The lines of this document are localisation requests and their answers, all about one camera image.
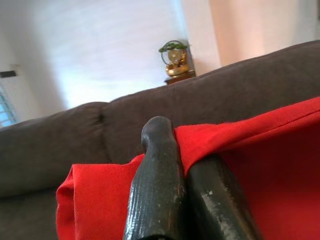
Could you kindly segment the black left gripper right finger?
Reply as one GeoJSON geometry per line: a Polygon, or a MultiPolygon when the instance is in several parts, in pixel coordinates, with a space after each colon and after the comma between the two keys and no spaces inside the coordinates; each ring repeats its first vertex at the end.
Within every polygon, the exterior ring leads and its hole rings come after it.
{"type": "Polygon", "coordinates": [[[241,186],[218,154],[195,163],[186,180],[198,239],[263,238],[241,186]]]}

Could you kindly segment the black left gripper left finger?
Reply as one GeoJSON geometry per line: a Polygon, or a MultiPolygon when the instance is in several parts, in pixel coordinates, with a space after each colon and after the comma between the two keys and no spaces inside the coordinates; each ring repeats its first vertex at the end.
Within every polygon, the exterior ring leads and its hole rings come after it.
{"type": "Polygon", "coordinates": [[[186,238],[187,195],[172,122],[151,118],[142,128],[144,157],[131,182],[124,240],[186,238]]]}

